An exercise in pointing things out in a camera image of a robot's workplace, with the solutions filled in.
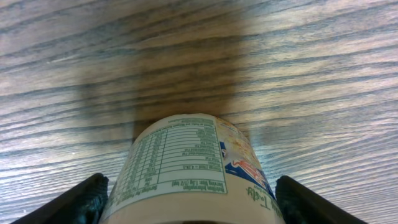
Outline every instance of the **wooden table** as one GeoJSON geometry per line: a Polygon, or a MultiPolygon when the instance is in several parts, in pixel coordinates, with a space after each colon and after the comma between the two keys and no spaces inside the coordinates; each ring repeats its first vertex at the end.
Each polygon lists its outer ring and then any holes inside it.
{"type": "Polygon", "coordinates": [[[2,0],[0,105],[0,223],[112,187],[179,113],[234,123],[273,187],[398,219],[398,1],[2,0]]]}

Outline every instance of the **wood grain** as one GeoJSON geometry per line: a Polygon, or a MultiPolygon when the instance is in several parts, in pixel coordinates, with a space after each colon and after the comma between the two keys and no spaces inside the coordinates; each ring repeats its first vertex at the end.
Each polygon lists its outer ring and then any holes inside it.
{"type": "Polygon", "coordinates": [[[398,1],[2,0],[0,223],[95,172],[132,137],[208,113],[369,223],[398,220],[398,1]]]}

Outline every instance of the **nutrition facts label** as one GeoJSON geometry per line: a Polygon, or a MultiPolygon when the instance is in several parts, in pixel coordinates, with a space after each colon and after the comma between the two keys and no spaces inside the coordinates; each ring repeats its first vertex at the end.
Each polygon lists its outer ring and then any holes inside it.
{"type": "Polygon", "coordinates": [[[169,123],[134,145],[109,198],[108,215],[162,194],[227,193],[213,120],[183,118],[169,123]]]}

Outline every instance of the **white label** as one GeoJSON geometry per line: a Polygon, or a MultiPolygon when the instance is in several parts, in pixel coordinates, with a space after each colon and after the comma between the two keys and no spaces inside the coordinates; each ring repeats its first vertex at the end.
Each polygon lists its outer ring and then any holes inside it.
{"type": "Polygon", "coordinates": [[[214,121],[182,118],[169,123],[134,143],[103,218],[126,205],[163,194],[227,194],[214,121]]]}

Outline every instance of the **wooden surface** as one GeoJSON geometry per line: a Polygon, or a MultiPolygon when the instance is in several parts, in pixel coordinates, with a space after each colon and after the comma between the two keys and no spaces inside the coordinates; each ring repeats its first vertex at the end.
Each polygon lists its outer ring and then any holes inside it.
{"type": "Polygon", "coordinates": [[[398,1],[0,2],[0,223],[112,186],[178,113],[234,123],[273,187],[397,223],[398,1]]]}

